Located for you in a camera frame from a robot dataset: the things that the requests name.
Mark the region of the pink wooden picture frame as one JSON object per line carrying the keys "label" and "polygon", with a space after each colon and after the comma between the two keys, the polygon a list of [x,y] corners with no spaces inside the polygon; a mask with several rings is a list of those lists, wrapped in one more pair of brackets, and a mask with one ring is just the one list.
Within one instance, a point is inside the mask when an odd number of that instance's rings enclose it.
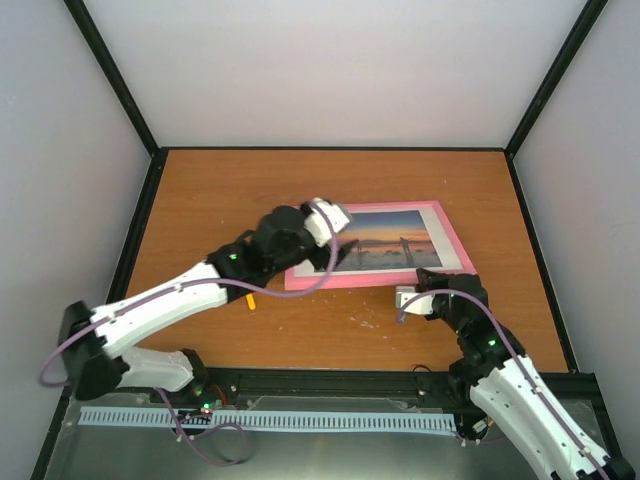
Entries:
{"label": "pink wooden picture frame", "polygon": [[[437,201],[359,203],[347,207],[349,213],[392,212],[418,210],[442,261],[441,267],[424,268],[441,273],[474,274],[474,267],[444,208]],[[373,272],[334,272],[325,288],[368,288],[411,285],[417,282],[416,270],[386,270]]]}

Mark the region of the yellow handled screwdriver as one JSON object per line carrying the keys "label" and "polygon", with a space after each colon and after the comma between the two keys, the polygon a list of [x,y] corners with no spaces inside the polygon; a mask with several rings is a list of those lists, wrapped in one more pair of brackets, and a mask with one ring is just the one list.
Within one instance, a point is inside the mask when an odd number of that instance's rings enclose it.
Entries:
{"label": "yellow handled screwdriver", "polygon": [[246,302],[247,302],[248,308],[251,311],[255,311],[256,310],[257,305],[256,305],[256,301],[255,301],[255,298],[254,298],[253,295],[247,295],[246,296]]}

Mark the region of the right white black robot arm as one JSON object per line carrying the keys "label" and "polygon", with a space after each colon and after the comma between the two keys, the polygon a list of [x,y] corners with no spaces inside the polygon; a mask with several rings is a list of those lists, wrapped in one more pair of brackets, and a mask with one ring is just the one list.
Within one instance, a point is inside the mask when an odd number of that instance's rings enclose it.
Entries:
{"label": "right white black robot arm", "polygon": [[482,410],[540,479],[633,479],[622,456],[601,447],[552,393],[522,344],[489,308],[476,274],[419,268],[417,284],[397,292],[398,316],[441,320],[462,357],[449,367],[452,393]]}

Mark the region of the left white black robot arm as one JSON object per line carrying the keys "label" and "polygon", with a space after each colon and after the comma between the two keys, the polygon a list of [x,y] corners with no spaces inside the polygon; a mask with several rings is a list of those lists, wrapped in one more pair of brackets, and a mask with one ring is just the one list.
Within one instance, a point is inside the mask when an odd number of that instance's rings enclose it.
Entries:
{"label": "left white black robot arm", "polygon": [[69,305],[58,348],[74,397],[93,400],[116,389],[153,388],[190,403],[201,400],[208,378],[195,351],[154,351],[139,342],[197,313],[267,293],[274,277],[304,262],[324,273],[312,287],[324,286],[355,245],[337,239],[351,222],[343,205],[321,198],[278,206],[255,229],[161,285],[94,308],[82,301]]}

